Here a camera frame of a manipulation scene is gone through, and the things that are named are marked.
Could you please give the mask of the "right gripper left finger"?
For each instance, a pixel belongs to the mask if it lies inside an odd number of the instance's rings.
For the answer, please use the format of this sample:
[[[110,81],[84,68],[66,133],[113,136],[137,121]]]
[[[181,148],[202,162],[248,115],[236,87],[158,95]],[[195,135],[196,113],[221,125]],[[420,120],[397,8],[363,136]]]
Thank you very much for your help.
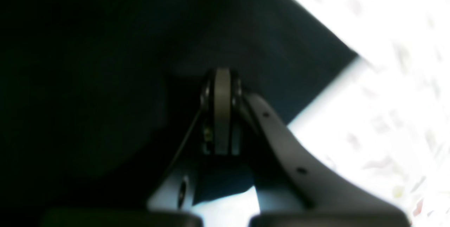
[[[199,164],[204,155],[203,121],[212,111],[211,102],[215,83],[215,70],[209,70],[201,80],[198,104],[194,115],[182,129],[182,140],[174,156],[146,202],[150,212],[180,212],[192,210],[198,184]]]

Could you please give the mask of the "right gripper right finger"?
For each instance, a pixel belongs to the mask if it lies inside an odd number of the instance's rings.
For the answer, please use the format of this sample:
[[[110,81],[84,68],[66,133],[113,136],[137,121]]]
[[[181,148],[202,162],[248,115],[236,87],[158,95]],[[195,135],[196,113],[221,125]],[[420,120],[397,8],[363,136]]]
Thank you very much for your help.
[[[260,213],[250,227],[408,227],[405,214],[309,153],[271,105],[229,71],[229,152],[249,166]]]

